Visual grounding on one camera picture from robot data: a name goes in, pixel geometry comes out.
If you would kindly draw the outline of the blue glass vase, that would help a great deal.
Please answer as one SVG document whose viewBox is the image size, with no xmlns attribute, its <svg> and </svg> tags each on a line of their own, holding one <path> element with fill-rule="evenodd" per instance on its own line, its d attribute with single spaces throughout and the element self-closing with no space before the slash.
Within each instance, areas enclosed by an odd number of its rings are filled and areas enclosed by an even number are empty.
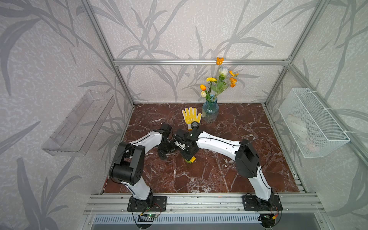
<svg viewBox="0 0 368 230">
<path fill-rule="evenodd" d="M 206 100 L 202 106 L 202 118 L 207 123 L 216 121 L 219 113 L 218 99 Z"/>
</svg>

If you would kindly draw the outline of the clear acrylic wall shelf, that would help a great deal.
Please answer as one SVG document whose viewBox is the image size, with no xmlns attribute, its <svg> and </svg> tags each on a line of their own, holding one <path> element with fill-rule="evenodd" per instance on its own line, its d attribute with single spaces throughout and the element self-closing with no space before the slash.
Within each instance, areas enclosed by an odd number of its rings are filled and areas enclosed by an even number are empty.
<svg viewBox="0 0 368 230">
<path fill-rule="evenodd" d="M 41 149 L 52 156 L 85 156 L 115 102 L 113 94 L 88 90 Z"/>
</svg>

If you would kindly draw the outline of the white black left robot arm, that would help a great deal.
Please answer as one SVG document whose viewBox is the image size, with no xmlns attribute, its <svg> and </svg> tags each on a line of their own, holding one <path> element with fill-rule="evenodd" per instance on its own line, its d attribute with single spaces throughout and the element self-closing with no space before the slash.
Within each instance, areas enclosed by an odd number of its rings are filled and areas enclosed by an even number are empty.
<svg viewBox="0 0 368 230">
<path fill-rule="evenodd" d="M 167 144 L 171 133 L 171 131 L 156 129 L 136 141 L 121 142 L 109 169 L 111 180 L 123 184 L 134 199 L 147 200 L 151 188 L 142 177 L 145 154 L 161 144 Z"/>
</svg>

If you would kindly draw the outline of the left controller circuit board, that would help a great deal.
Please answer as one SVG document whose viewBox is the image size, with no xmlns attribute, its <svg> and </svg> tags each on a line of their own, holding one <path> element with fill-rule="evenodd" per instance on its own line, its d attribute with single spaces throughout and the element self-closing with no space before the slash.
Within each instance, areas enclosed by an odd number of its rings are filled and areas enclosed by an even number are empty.
<svg viewBox="0 0 368 230">
<path fill-rule="evenodd" d="M 160 216 L 161 214 L 159 213 L 159 214 L 156 214 L 156 213 L 148 213 L 148 214 L 144 214 L 144 213 L 142 213 L 142 214 L 140 214 L 140 217 L 141 218 L 151 218 L 151 219 L 156 219 L 156 218 L 158 218 L 159 216 Z"/>
</svg>

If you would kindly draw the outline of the yellow white work glove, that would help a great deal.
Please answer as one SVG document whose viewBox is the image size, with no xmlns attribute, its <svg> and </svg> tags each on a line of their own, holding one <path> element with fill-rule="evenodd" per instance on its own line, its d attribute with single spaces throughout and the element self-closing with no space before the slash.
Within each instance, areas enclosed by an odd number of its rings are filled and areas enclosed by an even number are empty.
<svg viewBox="0 0 368 230">
<path fill-rule="evenodd" d="M 191 131 L 193 128 L 191 124 L 193 122 L 200 123 L 202 114 L 197 112 L 197 108 L 189 107 L 182 110 L 185 123 L 188 125 L 188 130 Z"/>
</svg>

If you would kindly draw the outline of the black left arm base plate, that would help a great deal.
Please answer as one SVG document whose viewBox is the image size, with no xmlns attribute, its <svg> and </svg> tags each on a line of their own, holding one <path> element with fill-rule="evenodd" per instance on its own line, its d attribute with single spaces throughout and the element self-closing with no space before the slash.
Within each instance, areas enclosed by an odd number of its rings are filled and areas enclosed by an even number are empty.
<svg viewBox="0 0 368 230">
<path fill-rule="evenodd" d="M 167 196 L 150 195 L 146 200 L 139 200 L 134 197 L 129 198 L 127 207 L 128 212 L 143 212 L 143 211 L 166 211 Z"/>
</svg>

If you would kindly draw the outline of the white cloth in basket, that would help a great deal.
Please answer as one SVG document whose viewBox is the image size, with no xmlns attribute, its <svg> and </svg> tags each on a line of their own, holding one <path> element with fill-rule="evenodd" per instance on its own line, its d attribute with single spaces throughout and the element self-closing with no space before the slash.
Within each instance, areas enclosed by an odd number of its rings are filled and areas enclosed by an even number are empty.
<svg viewBox="0 0 368 230">
<path fill-rule="evenodd" d="M 293 115 L 287 115 L 287 124 L 291 132 L 301 140 L 303 145 L 307 145 L 308 130 L 306 123 Z"/>
</svg>

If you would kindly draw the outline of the artificial flower bouquet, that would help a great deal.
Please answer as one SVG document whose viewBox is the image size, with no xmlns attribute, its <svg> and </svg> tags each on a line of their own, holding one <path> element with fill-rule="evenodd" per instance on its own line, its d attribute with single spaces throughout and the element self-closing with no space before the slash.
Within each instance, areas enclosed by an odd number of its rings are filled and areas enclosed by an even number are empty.
<svg viewBox="0 0 368 230">
<path fill-rule="evenodd" d="M 223 57 L 216 58 L 216 64 L 220 66 L 217 77 L 208 77 L 206 82 L 208 87 L 204 84 L 200 85 L 201 97 L 208 102 L 215 102 L 219 95 L 225 92 L 228 88 L 236 86 L 238 81 L 238 73 L 230 71 L 227 67 L 221 67 L 224 62 Z"/>
</svg>

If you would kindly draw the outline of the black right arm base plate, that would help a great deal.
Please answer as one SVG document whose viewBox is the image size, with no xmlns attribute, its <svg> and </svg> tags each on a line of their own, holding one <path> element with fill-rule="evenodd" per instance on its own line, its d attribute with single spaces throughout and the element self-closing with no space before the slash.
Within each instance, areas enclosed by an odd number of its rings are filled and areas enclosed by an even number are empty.
<svg viewBox="0 0 368 230">
<path fill-rule="evenodd" d="M 245 211 L 282 211 L 283 206 L 278 195 L 271 194 L 269 200 L 262 200 L 255 195 L 246 194 L 241 197 Z"/>
</svg>

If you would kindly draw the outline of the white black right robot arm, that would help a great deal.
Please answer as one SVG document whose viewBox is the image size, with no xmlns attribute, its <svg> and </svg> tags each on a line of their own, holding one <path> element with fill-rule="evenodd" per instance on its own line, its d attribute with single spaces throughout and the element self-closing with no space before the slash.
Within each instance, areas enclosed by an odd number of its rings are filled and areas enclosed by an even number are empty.
<svg viewBox="0 0 368 230">
<path fill-rule="evenodd" d="M 174 144 L 188 161 L 199 149 L 210 150 L 232 159 L 238 174 L 248 178 L 259 200 L 269 201 L 273 195 L 263 174 L 259 155 L 250 141 L 226 140 L 200 129 L 193 129 L 190 132 L 178 130 L 174 135 Z"/>
</svg>

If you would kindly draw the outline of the right controller circuit board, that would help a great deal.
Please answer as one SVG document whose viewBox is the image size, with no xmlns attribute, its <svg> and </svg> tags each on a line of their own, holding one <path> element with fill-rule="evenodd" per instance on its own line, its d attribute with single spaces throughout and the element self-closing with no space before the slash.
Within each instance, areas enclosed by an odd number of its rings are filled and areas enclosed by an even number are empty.
<svg viewBox="0 0 368 230">
<path fill-rule="evenodd" d="M 261 222 L 270 222 L 270 221 L 276 221 L 277 217 L 278 217 L 278 214 L 261 213 L 259 220 Z"/>
</svg>

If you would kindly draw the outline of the controller circuit board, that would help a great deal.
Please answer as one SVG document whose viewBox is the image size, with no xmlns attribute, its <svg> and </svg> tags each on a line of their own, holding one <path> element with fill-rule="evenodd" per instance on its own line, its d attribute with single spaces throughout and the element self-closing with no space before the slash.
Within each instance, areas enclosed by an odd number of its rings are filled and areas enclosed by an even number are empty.
<svg viewBox="0 0 368 230">
<path fill-rule="evenodd" d="M 261 213 L 259 220 L 261 222 L 270 222 L 270 221 L 276 221 L 277 217 L 278 217 L 278 214 Z"/>
<path fill-rule="evenodd" d="M 144 213 L 142 213 L 142 214 L 140 214 L 140 217 L 141 218 L 151 218 L 151 219 L 156 219 L 156 218 L 158 218 L 159 216 L 160 216 L 161 214 L 159 213 L 159 214 L 156 214 L 156 213 L 148 213 L 148 214 L 144 214 Z"/>
</svg>

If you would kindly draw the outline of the aluminium front rail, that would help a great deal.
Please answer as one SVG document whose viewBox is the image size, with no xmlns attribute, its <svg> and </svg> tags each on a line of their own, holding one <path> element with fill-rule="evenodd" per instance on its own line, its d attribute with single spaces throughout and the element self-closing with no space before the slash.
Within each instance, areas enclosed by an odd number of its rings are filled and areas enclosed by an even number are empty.
<svg viewBox="0 0 368 230">
<path fill-rule="evenodd" d="M 280 193 L 280 208 L 257 209 L 242 199 L 242 193 L 166 193 L 166 211 L 163 214 L 204 214 L 204 213 L 325 213 L 316 193 Z M 92 195 L 84 215 L 127 214 L 129 194 Z"/>
</svg>

